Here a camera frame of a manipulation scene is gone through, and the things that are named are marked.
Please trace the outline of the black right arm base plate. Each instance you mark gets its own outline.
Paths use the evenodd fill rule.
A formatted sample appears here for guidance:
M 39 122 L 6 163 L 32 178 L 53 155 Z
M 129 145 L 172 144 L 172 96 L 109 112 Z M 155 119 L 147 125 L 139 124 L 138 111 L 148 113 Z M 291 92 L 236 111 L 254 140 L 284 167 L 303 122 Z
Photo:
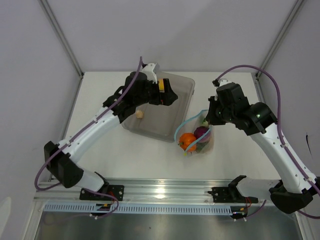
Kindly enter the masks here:
M 216 186 L 212 187 L 207 193 L 212 196 L 214 203 L 257 204 L 259 202 L 258 198 L 244 197 L 236 188 L 232 187 Z

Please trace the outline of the orange toy pumpkin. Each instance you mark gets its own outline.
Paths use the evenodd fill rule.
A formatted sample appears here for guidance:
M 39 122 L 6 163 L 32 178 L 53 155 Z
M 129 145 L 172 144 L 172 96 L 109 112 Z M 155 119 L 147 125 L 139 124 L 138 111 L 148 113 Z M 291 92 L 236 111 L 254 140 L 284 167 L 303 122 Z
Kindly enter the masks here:
M 179 138 L 179 146 L 186 151 L 188 146 L 190 144 L 192 144 L 194 141 L 196 141 L 197 138 L 195 137 L 195 135 L 193 133 L 184 133 L 181 135 L 181 137 Z

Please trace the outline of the purple toy onion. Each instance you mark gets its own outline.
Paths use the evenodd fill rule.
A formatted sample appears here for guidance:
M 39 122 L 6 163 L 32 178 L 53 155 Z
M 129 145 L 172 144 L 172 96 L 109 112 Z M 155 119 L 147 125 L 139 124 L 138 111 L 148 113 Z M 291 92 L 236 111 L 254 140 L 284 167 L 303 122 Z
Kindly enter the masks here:
M 211 139 L 211 130 L 209 127 L 206 126 L 199 126 L 195 129 L 195 131 L 193 132 L 194 136 L 196 137 L 196 139 L 198 140 L 199 138 L 203 137 L 201 140 L 199 140 L 198 142 L 200 143 L 205 143 L 205 142 L 209 142 Z

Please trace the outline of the clear zip top bag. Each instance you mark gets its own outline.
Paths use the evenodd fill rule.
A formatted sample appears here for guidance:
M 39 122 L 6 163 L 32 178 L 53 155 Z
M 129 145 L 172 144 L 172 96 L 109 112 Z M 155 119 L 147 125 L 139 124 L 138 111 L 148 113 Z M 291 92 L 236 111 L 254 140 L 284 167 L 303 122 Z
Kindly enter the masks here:
M 208 109 L 182 122 L 174 133 L 174 141 L 185 156 L 204 155 L 214 148 L 214 127 L 206 117 Z

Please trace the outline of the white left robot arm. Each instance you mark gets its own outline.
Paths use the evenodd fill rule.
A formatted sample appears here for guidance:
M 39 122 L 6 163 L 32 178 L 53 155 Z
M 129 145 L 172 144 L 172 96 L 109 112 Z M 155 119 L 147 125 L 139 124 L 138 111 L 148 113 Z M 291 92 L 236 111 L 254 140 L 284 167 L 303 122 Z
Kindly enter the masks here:
M 137 107 L 170 106 L 177 99 L 169 79 L 152 80 L 147 73 L 131 72 L 124 85 L 103 102 L 97 114 L 75 135 L 59 143 L 45 144 L 45 167 L 65 188 L 89 189 L 97 200 L 105 199 L 109 193 L 106 180 L 97 172 L 80 168 L 78 161 L 99 138 L 135 114 Z

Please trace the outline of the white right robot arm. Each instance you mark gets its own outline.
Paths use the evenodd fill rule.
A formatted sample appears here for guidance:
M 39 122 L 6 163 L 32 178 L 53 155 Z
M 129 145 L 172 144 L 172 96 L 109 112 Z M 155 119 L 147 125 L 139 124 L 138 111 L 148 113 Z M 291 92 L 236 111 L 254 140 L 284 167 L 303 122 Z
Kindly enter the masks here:
M 280 211 L 292 214 L 305 208 L 317 193 L 320 180 L 303 164 L 281 131 L 279 121 L 263 102 L 250 104 L 241 86 L 234 82 L 215 84 L 206 121 L 213 126 L 234 124 L 256 142 L 268 157 L 279 180 L 252 179 L 240 175 L 229 183 L 228 196 L 234 202 L 245 197 L 271 201 Z

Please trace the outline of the white toy radish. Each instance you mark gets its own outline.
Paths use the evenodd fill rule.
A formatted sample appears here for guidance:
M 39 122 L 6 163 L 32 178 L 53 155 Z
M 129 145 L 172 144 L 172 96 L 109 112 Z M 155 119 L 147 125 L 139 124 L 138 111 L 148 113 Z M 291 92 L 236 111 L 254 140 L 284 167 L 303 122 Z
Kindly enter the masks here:
M 201 125 L 202 125 L 202 126 L 208 126 L 209 123 L 208 123 L 208 121 L 204 118 L 203 121 L 202 121 L 202 123 L 201 123 Z

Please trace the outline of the yellow toy lemon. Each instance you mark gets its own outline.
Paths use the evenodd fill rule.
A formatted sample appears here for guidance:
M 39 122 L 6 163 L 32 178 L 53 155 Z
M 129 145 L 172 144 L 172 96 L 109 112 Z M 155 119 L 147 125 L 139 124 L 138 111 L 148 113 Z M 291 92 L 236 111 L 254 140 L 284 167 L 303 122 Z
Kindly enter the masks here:
M 165 82 L 163 78 L 158 80 L 158 88 L 161 93 L 165 92 Z

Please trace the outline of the toy pineapple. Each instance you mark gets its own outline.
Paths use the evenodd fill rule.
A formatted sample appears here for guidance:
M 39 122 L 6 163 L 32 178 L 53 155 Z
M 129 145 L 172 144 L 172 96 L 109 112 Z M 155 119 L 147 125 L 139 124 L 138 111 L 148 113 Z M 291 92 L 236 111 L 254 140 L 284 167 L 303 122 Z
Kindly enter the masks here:
M 213 141 L 198 142 L 196 144 L 196 149 L 195 151 L 192 152 L 192 154 L 206 154 L 206 153 L 209 153 L 213 148 L 214 148 Z

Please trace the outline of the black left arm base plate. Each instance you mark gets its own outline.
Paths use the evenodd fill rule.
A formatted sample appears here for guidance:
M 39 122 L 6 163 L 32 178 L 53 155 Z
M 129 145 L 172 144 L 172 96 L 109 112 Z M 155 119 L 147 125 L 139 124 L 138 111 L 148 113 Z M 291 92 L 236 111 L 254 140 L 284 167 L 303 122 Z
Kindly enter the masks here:
M 103 185 L 98 191 L 82 188 L 79 199 L 82 201 L 122 201 L 125 193 L 124 185 Z

